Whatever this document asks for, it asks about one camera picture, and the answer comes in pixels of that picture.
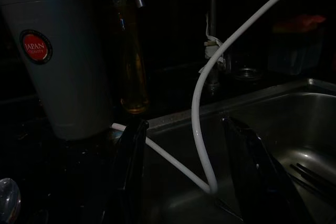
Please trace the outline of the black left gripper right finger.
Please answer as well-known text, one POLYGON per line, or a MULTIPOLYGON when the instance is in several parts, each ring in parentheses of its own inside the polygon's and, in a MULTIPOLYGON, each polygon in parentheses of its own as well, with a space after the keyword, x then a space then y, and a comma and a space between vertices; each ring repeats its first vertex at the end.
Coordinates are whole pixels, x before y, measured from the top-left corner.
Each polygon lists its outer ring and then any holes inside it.
POLYGON ((222 124, 244 224, 312 224, 291 178, 255 131, 228 116, 222 124))

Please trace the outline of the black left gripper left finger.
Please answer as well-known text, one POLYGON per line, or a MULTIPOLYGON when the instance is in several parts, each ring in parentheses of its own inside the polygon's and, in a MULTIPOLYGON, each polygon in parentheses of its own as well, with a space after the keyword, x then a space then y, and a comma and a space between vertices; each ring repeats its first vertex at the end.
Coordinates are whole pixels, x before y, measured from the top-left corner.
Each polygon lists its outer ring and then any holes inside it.
POLYGON ((148 122, 134 119, 125 127, 117 142, 104 224, 139 224, 148 126, 148 122))

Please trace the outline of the steel fork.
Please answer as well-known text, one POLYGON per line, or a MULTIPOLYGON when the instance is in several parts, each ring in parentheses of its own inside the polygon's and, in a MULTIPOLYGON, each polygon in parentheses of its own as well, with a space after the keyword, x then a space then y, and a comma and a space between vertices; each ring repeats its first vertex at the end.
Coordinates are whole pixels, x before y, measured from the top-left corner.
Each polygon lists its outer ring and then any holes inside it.
POLYGON ((336 205, 336 184, 322 177, 316 172, 297 163, 290 164, 290 167, 301 176, 302 179, 290 174, 292 179, 306 190, 336 205))

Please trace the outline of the stainless steel sink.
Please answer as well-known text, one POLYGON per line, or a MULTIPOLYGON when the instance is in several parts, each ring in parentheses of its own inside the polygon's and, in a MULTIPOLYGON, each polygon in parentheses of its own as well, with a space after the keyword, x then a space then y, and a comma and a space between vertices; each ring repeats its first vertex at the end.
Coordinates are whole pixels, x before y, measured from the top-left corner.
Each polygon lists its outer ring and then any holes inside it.
POLYGON ((151 148, 145 150, 142 224, 243 224, 230 175, 222 118, 249 125, 295 177, 316 224, 336 224, 336 191, 316 195, 307 168, 336 185, 336 84, 289 82, 200 109, 203 139, 218 181, 210 196, 151 148))

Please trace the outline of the glass bottle of yellow oil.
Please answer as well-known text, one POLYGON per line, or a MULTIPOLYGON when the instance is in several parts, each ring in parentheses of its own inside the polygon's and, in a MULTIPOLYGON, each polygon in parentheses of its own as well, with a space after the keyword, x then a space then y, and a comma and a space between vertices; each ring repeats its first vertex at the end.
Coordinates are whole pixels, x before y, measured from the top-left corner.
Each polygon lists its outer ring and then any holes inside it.
POLYGON ((138 8, 133 0, 98 0, 99 28, 108 75, 121 106, 131 114, 149 107, 139 42, 138 8))

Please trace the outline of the grey tumbler with red sticker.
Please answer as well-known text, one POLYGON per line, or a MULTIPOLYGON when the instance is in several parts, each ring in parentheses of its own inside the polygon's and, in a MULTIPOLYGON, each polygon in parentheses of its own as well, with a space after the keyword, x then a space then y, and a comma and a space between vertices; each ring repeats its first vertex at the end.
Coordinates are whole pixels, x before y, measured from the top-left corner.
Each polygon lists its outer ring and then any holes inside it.
POLYGON ((105 131, 112 104, 89 0, 0 0, 0 11, 57 137, 105 131))

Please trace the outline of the steel spoon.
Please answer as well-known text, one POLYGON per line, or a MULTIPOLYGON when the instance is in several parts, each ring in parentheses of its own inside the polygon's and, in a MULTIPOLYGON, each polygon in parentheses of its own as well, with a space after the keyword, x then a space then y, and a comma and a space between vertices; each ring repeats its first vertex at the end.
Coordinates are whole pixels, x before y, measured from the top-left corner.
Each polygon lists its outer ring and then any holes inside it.
POLYGON ((14 224, 21 207, 21 193, 11 178, 0 179, 0 224, 14 224))

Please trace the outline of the white tie on tap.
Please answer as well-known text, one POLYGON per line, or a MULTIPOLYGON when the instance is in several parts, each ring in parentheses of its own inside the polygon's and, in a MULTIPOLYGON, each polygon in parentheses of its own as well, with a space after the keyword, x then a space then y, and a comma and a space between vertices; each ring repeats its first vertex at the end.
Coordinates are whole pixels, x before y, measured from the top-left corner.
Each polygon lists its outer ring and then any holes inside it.
MULTIPOLYGON (((205 46, 205 59, 208 61, 212 59, 213 55, 220 48, 223 43, 216 37, 207 35, 207 41, 204 42, 205 46)), ((224 55, 222 54, 217 59, 217 63, 213 64, 213 66, 217 65, 219 70, 224 70, 226 67, 226 60, 224 55)))

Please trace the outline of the pink and yellow sponge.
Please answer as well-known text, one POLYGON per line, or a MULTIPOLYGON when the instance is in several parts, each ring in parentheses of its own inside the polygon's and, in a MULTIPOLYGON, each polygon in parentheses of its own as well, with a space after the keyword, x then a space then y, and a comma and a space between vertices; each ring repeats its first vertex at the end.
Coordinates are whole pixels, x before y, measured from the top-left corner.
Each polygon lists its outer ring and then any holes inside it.
POLYGON ((315 30, 325 21, 326 18, 321 15, 299 15, 274 24, 272 32, 276 34, 306 33, 315 30))

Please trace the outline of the tall steel tap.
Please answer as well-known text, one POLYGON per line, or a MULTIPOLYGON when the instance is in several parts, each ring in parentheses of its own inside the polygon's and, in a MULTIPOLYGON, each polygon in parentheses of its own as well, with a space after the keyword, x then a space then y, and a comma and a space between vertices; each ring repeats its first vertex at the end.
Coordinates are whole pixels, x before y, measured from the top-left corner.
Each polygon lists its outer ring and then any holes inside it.
MULTIPOLYGON (((209 11, 206 15, 206 37, 207 35, 211 35, 217 38, 216 21, 217 21, 217 0, 210 0, 209 11)), ((205 87, 209 95, 214 96, 219 92, 221 87, 219 82, 219 76, 221 73, 224 73, 224 70, 219 70, 217 65, 215 65, 210 71, 207 80, 205 82, 205 87)))

